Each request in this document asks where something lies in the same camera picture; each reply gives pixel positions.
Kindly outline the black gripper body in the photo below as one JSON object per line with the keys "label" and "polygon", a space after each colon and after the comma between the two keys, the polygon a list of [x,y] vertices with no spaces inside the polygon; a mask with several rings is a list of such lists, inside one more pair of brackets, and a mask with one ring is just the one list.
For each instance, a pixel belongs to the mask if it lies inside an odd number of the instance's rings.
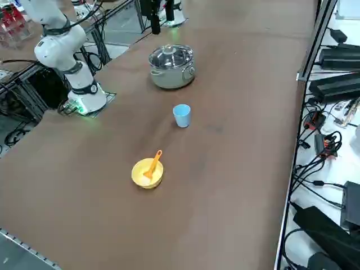
{"label": "black gripper body", "polygon": [[142,16],[152,16],[159,12],[161,0],[140,0],[139,3]]}

